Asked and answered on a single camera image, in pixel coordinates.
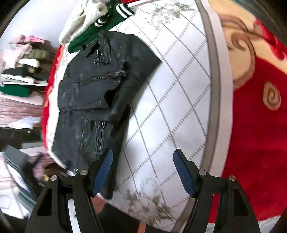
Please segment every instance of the zipper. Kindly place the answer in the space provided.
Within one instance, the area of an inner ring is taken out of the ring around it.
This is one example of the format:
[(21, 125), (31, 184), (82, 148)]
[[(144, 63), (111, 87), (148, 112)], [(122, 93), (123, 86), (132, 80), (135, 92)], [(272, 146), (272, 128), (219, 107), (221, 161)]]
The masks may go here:
[(93, 154), (93, 161), (96, 160), (97, 157), (101, 156), (104, 146), (104, 136), (106, 132), (106, 122), (105, 121), (98, 121), (96, 127), (96, 141), (95, 141), (95, 148)]
[(101, 51), (100, 51), (99, 49), (97, 49), (97, 57), (98, 57), (98, 58), (94, 60), (94, 63), (95, 63), (95, 66), (96, 66), (96, 67), (97, 67), (97, 64), (99, 64), (99, 63), (105, 63), (105, 64), (108, 63), (108, 62), (106, 62), (106, 61), (103, 61), (102, 58), (101, 58), (101, 56), (102, 56)]
[(83, 132), (83, 118), (81, 120), (81, 136), (80, 136), (80, 145), (79, 145), (79, 149), (78, 149), (78, 153), (77, 153), (77, 159), (76, 159), (76, 169), (78, 169), (78, 165), (79, 165), (79, 158), (80, 158), (80, 151), (82, 149), (83, 146), (83, 138), (84, 138), (84, 132)]
[(99, 81), (101, 79), (115, 79), (118, 77), (125, 77), (126, 75), (127, 75), (127, 72), (125, 70), (117, 70), (117, 71), (113, 71), (113, 72), (108, 72), (102, 76), (90, 78), (90, 79), (82, 81), (82, 82), (83, 83), (90, 83), (93, 81)]

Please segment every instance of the red fabric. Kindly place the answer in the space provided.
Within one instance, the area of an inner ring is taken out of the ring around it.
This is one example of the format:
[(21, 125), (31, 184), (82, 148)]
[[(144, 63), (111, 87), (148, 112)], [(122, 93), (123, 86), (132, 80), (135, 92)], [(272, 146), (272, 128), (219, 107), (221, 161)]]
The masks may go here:
[(60, 55), (61, 48), (62, 48), (62, 46), (60, 45), (56, 54), (55, 54), (55, 58), (54, 58), (52, 66), (51, 66), (51, 71), (50, 71), (50, 75), (49, 75), (49, 79), (48, 79), (48, 85), (45, 87), (44, 108), (43, 108), (43, 117), (42, 117), (42, 138), (43, 138), (44, 147), (46, 149), (47, 149), (46, 127), (47, 127), (47, 122), (48, 122), (48, 117), (49, 117), (49, 101), (47, 99), (47, 94), (48, 94), (49, 89), (52, 88), (52, 86), (54, 84), (54, 75), (55, 75), (55, 72), (57, 69), (57, 63), (58, 63), (57, 58)]
[(254, 24), (257, 24), (261, 27), (262, 37), (269, 44), (274, 56), (279, 60), (283, 60), (287, 56), (287, 48), (285, 45), (280, 40), (278, 40), (258, 19), (255, 20)]
[[(281, 215), (287, 205), (287, 75), (269, 62), (256, 58), (253, 77), (234, 91), (233, 126), (222, 177), (240, 182), (257, 220)], [(264, 105), (264, 83), (280, 92), (281, 105)], [(218, 202), (209, 222), (215, 222)]]
[(131, 2), (136, 2), (136, 1), (139, 1), (139, 0), (120, 0), (120, 3), (131, 3)]

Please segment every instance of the jacket pocket zipper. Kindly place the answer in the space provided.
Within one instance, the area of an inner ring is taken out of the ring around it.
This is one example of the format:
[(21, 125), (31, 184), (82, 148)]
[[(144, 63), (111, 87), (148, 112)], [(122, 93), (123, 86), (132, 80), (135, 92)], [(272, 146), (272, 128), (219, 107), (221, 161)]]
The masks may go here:
[(83, 83), (90, 83), (93, 81), (98, 81), (99, 79), (115, 79), (118, 77), (125, 77), (126, 75), (127, 75), (127, 72), (125, 70), (117, 70), (114, 72), (106, 73), (103, 76), (93, 77), (91, 79), (85, 80), (85, 81), (83, 81)]
[(84, 131), (83, 131), (83, 118), (81, 119), (81, 136), (80, 136), (80, 145), (77, 153), (77, 159), (76, 159), (76, 169), (78, 169), (79, 165), (79, 159), (80, 159), (80, 152), (83, 146), (83, 138), (84, 138)]
[(106, 122), (98, 121), (96, 127), (96, 136), (95, 136), (95, 149), (93, 154), (93, 161), (96, 160), (97, 157), (101, 156), (104, 146), (104, 136), (106, 132)]

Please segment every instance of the gray trim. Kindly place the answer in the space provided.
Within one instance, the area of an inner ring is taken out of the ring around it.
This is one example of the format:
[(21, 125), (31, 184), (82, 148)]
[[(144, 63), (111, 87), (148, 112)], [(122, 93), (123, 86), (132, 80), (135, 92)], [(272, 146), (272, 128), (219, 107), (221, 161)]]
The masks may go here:
[[(211, 90), (210, 90), (210, 111), (209, 122), (207, 129), (206, 146), (200, 165), (200, 169), (209, 171), (215, 151), (217, 133), (219, 128), (220, 114), (220, 68), (218, 61), (218, 52), (215, 43), (215, 37), (211, 26), (210, 18), (204, 9), (200, 0), (195, 0), (198, 10), (201, 13), (202, 22), (205, 28), (206, 38), (208, 42), (210, 73), (211, 73)], [(190, 198), (181, 214), (178, 221), (174, 225), (172, 232), (179, 232), (183, 224), (187, 221), (193, 205), (194, 199)]]

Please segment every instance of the green clothing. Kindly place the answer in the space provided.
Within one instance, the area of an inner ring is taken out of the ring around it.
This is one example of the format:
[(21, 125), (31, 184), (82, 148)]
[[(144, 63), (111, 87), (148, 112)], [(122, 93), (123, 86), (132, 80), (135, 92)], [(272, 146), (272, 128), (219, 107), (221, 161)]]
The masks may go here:
[(107, 15), (97, 19), (83, 34), (76, 37), (70, 43), (68, 52), (74, 53), (81, 50), (83, 45), (89, 44), (98, 37), (100, 30), (108, 31), (133, 14), (134, 12), (128, 8), (126, 3), (116, 3), (113, 8), (110, 8)]
[(32, 49), (29, 54), (25, 54), (23, 58), (35, 58), (37, 60), (44, 60), (49, 57), (49, 52), (42, 49)]
[(0, 92), (3, 92), (7, 95), (12, 96), (20, 96), (20, 97), (28, 97), (31, 93), (29, 88), (18, 86), (18, 85), (5, 85), (3, 87), (0, 86)]

